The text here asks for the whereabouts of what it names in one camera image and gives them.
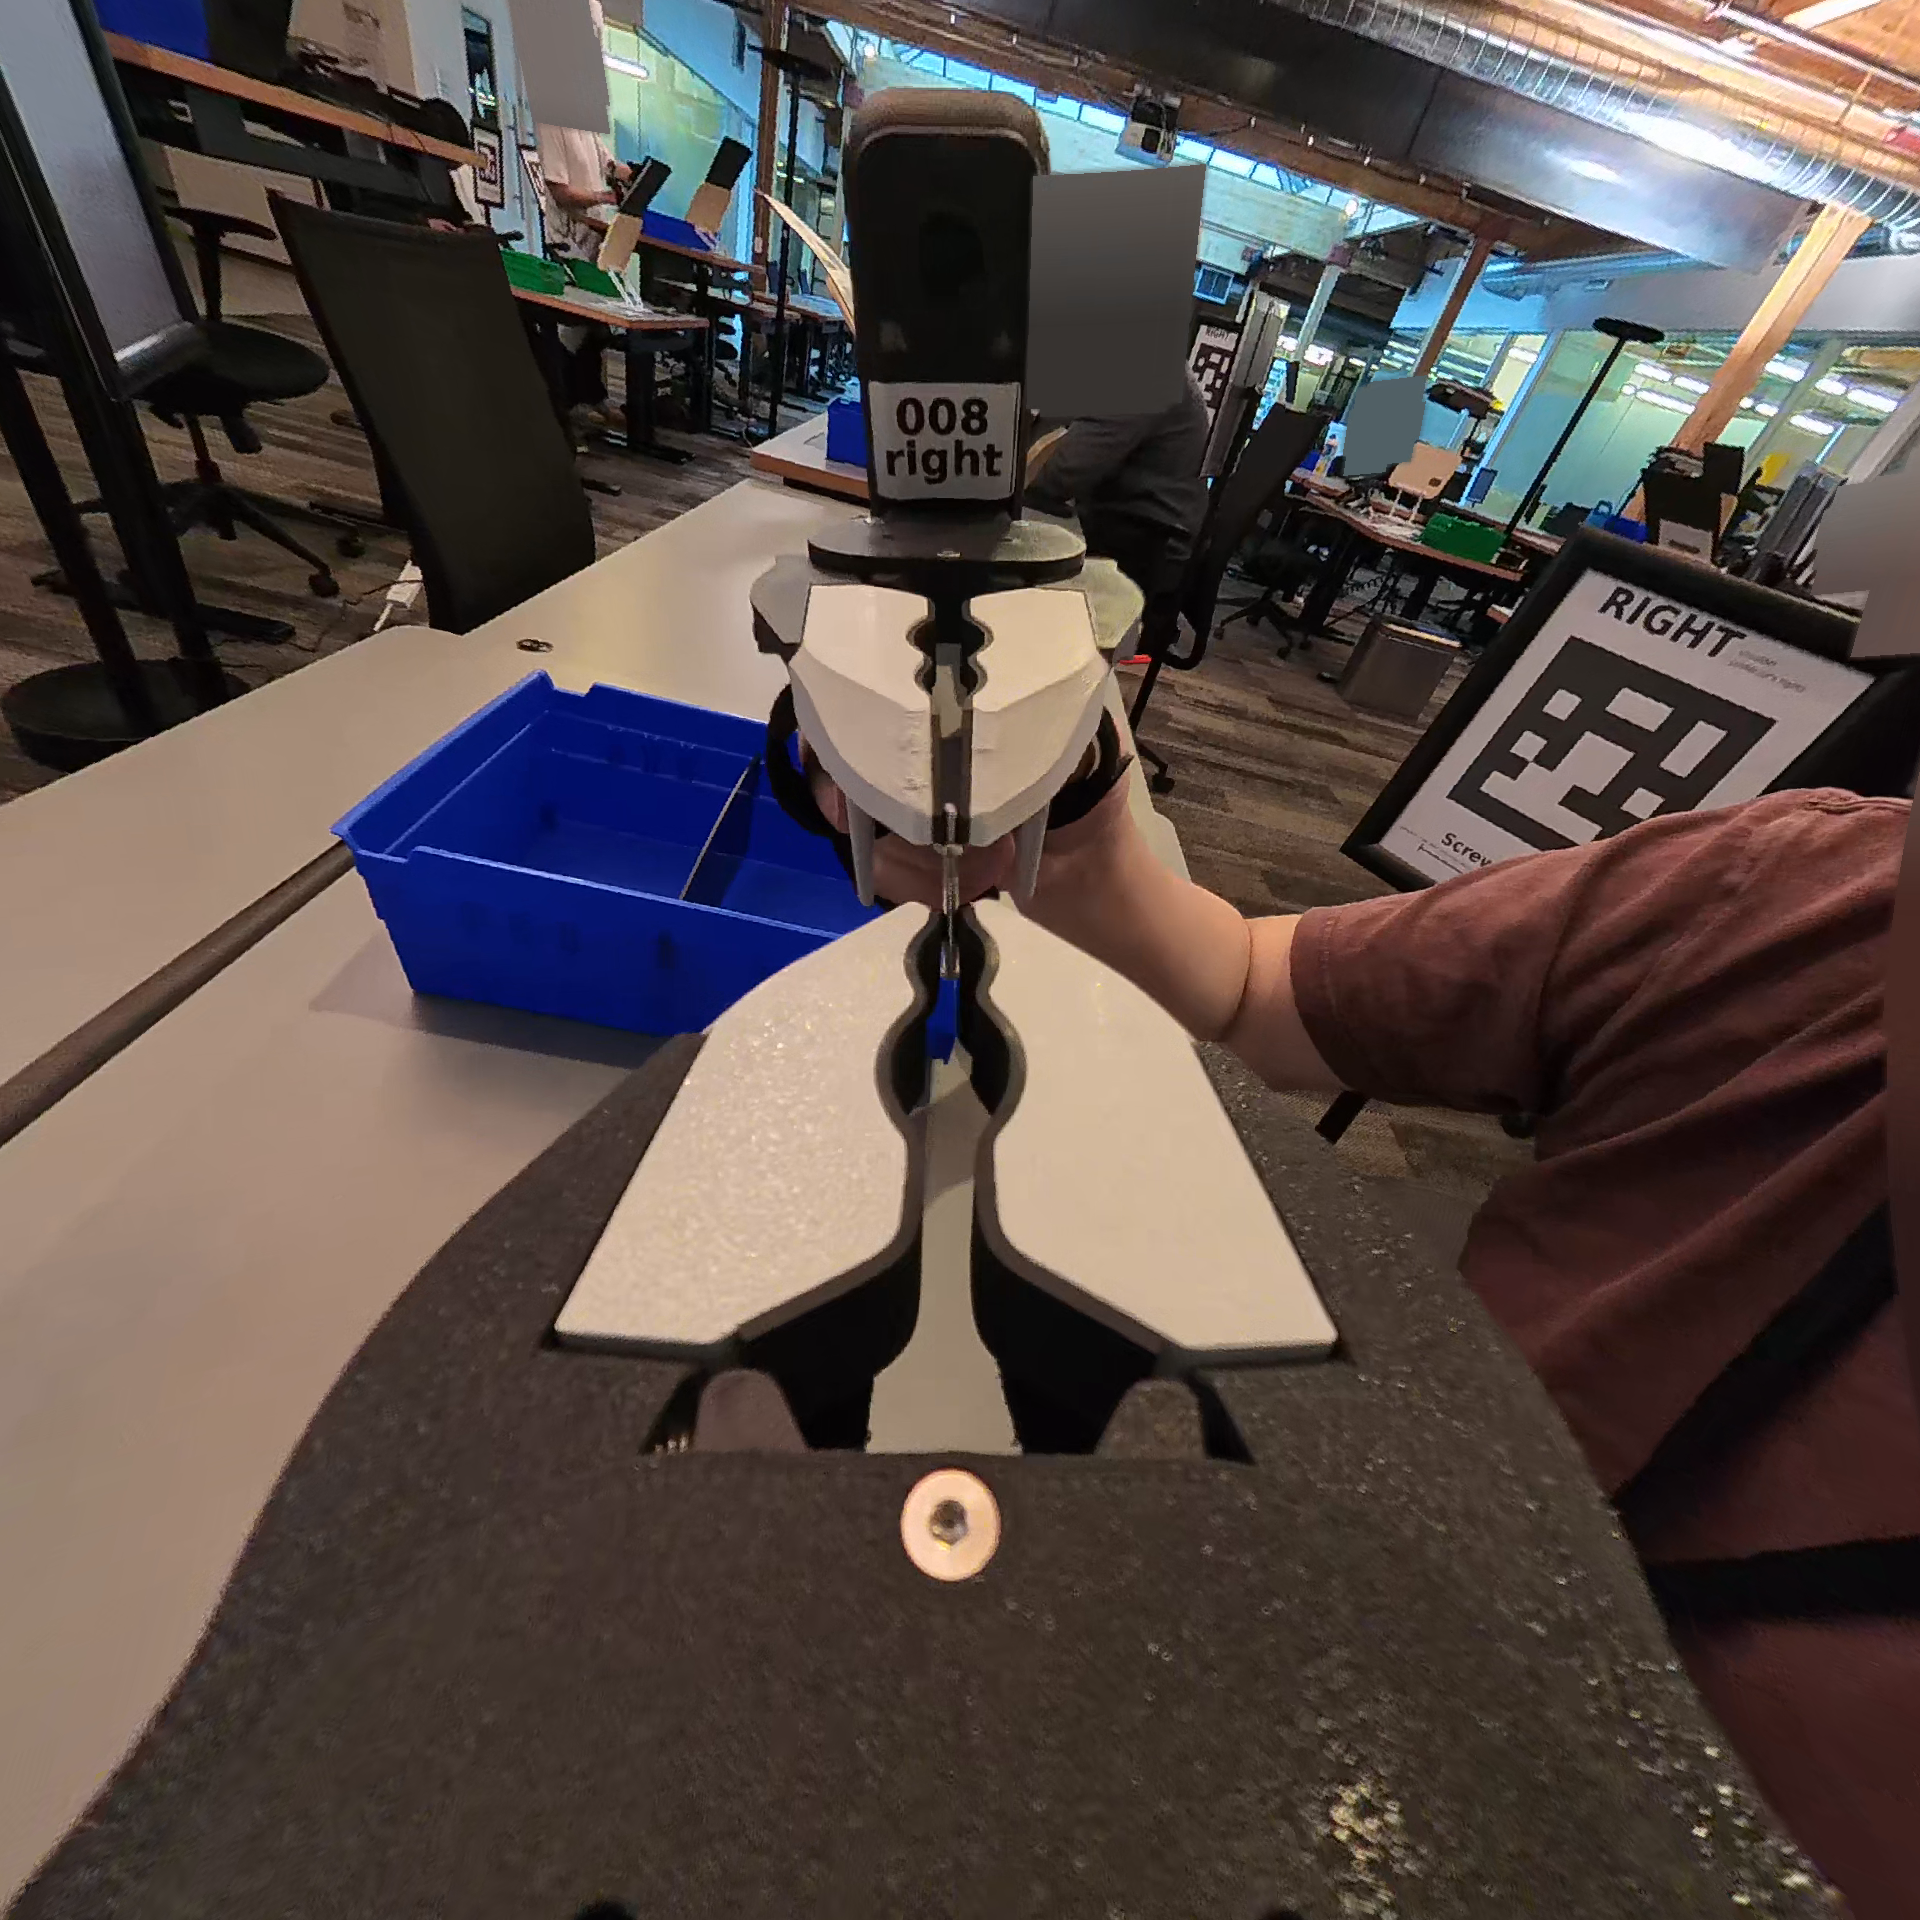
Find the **wooden top desk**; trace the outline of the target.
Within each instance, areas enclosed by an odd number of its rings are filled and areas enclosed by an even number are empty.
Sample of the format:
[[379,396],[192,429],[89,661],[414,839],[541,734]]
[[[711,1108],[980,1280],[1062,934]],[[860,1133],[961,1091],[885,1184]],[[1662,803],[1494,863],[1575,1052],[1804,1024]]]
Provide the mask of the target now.
[[663,357],[685,361],[693,397],[699,400],[711,344],[707,319],[661,312],[647,303],[582,291],[547,292],[516,285],[512,279],[510,292],[520,312],[540,315],[540,319],[528,319],[528,326],[534,328],[534,359],[541,372],[551,374],[548,387],[552,387],[557,400],[564,400],[560,324],[599,326],[617,336],[625,388],[619,403],[619,424],[596,424],[587,433],[596,449],[624,453],[632,459],[675,468],[691,463],[693,453],[685,445],[657,437],[655,361]]

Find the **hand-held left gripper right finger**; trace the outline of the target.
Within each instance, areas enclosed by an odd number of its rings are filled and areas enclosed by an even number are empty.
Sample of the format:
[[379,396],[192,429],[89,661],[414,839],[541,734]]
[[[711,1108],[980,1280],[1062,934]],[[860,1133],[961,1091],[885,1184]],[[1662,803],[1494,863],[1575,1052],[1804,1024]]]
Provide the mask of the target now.
[[1333,1360],[1336,1325],[1197,1047],[988,901],[964,911],[964,1052],[971,1311],[1019,1451],[1095,1451],[1148,1382],[1187,1391],[1201,1451],[1243,1451],[1213,1375]]

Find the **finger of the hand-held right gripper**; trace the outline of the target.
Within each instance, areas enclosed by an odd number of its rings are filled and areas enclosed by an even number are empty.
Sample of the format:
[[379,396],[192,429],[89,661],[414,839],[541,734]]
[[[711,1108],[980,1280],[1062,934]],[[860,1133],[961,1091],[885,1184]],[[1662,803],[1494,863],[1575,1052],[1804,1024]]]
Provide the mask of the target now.
[[1107,705],[1110,648],[1083,587],[1014,587],[967,603],[980,641],[967,659],[961,775],[967,846],[1008,839],[1008,893],[1040,881],[1052,803],[1071,780]]
[[805,740],[848,804],[855,891],[875,903],[875,837],[928,847],[940,822],[933,701],[916,631],[924,597],[811,585],[789,681]]

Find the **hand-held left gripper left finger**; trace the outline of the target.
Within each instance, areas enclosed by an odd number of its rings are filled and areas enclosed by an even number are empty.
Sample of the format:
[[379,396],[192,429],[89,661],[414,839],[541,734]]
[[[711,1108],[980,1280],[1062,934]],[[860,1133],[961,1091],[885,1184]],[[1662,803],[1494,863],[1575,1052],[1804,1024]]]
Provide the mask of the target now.
[[773,1379],[865,1451],[921,1311],[931,911],[801,955],[702,1035],[555,1318],[568,1353]]

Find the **black mesh office chair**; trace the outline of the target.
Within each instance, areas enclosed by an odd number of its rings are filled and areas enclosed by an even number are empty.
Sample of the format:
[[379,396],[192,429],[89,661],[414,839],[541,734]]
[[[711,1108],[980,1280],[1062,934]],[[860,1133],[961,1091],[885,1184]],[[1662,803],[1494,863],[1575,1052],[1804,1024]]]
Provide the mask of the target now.
[[431,624],[470,632],[593,564],[587,491],[500,244],[473,225],[270,203]]

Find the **grey trash can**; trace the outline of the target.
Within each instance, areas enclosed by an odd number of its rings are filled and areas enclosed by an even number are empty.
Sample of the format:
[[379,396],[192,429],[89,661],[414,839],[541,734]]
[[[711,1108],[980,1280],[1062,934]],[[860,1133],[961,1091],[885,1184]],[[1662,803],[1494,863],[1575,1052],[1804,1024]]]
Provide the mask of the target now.
[[1417,721],[1461,656],[1454,636],[1376,614],[1336,672],[1335,693],[1365,712]]

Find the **framed black white marker sign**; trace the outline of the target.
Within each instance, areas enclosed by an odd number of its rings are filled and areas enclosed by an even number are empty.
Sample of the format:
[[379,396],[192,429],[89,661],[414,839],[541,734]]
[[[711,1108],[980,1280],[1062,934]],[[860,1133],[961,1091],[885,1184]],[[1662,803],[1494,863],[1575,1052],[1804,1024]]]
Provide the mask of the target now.
[[1907,796],[1917,663],[1853,638],[1843,609],[1576,533],[1342,852],[1413,891],[1788,789]]

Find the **black swivel office chair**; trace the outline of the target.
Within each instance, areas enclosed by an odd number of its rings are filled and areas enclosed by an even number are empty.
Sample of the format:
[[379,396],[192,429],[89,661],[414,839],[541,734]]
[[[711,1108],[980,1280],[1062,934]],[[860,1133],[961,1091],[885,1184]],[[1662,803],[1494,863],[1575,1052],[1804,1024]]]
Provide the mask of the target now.
[[[159,486],[165,519],[174,535],[208,531],[223,541],[236,541],[240,527],[249,527],[305,566],[305,587],[316,597],[339,597],[340,585],[323,552],[281,526],[288,512],[329,523],[324,510],[297,507],[291,501],[236,486],[208,449],[205,433],[205,422],[212,421],[232,453],[259,455],[262,439],[251,422],[251,408],[319,393],[326,384],[326,361],[276,332],[223,315],[222,239],[232,233],[270,237],[262,223],[208,207],[174,206],[168,211],[189,231],[205,349],[192,365],[156,382],[141,400],[157,421],[188,433],[193,455],[189,477]],[[5,206],[5,352],[16,372],[49,376],[64,397],[59,361],[49,357],[41,337],[41,312],[25,279],[27,270],[11,259],[23,233],[20,220]],[[214,638],[278,647],[294,636],[288,622],[237,608],[199,603],[199,614]]]

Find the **person's right hand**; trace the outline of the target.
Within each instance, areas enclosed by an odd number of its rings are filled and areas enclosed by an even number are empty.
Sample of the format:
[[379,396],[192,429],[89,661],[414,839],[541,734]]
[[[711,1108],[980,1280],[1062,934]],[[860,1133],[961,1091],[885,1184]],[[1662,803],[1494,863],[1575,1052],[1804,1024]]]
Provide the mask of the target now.
[[[852,807],[811,748],[801,748],[811,798],[829,827],[852,837]],[[1016,876],[1013,833],[958,856],[956,897],[1004,893]],[[947,865],[934,847],[875,831],[871,878],[889,905],[947,905]],[[1134,980],[1195,1039],[1224,1039],[1253,965],[1248,920],[1224,901],[1160,863],[1134,811],[1134,766],[1097,789],[1097,804],[1047,829],[1040,878],[1021,911],[1076,950]]]

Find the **person's right forearm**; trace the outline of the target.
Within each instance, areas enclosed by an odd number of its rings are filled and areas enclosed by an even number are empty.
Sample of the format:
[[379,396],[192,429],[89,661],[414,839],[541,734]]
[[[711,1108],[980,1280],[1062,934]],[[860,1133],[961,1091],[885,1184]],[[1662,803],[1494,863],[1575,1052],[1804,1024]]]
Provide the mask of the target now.
[[1855,1014],[1877,1029],[1909,815],[1797,789],[1245,920],[1207,1035],[1273,1088],[1632,1129]]

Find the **person's maroon shirt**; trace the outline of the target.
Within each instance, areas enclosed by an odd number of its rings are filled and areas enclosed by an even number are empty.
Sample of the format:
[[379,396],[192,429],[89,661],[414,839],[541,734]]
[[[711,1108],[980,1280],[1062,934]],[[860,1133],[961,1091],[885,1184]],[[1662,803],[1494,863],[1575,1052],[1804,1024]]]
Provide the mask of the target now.
[[1915,1390],[1877,1126],[1584,1142],[1463,1273],[1607,1497],[1683,1662],[1853,1916],[1915,1916]]

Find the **black floor lamp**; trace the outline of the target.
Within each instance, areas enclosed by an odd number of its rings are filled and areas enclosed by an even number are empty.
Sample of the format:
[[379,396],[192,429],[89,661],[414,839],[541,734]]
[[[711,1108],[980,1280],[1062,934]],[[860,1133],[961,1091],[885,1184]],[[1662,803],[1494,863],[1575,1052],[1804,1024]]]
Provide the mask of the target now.
[[1584,421],[1584,414],[1590,412],[1600,388],[1604,387],[1607,376],[1613,372],[1617,359],[1624,349],[1638,349],[1660,344],[1664,333],[1656,326],[1647,326],[1637,319],[1621,319],[1621,318],[1595,318],[1590,328],[1603,336],[1609,347],[1604,357],[1597,361],[1595,371],[1590,372],[1587,390],[1576,397],[1566,424],[1557,433],[1553,443],[1543,455],[1536,472],[1529,477],[1526,489],[1519,493],[1519,502],[1507,521],[1507,533],[1513,535],[1521,521],[1534,512],[1544,493],[1548,477],[1551,468],[1558,463],[1561,455],[1568,449],[1572,433]]

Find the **whiteboard on black stand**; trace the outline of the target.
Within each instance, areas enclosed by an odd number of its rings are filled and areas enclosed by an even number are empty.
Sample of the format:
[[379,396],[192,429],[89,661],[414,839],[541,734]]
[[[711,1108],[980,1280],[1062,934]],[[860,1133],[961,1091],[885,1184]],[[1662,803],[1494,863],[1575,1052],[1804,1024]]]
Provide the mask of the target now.
[[91,5],[3,6],[3,196],[5,319],[25,326],[29,357],[62,390],[135,600],[175,638],[167,659],[135,651],[7,342],[5,445],[91,659],[13,684],[5,725],[29,760],[67,775],[246,693],[208,636],[137,415],[153,384],[199,365],[208,340]]

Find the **blue plastic bin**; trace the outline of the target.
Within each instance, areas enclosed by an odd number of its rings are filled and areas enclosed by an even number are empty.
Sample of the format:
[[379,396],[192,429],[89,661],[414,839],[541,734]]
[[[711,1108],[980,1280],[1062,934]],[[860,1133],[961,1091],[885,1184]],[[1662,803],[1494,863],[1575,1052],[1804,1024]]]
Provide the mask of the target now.
[[765,721],[536,672],[333,831],[417,995],[675,1038],[878,916],[787,815],[791,760]]

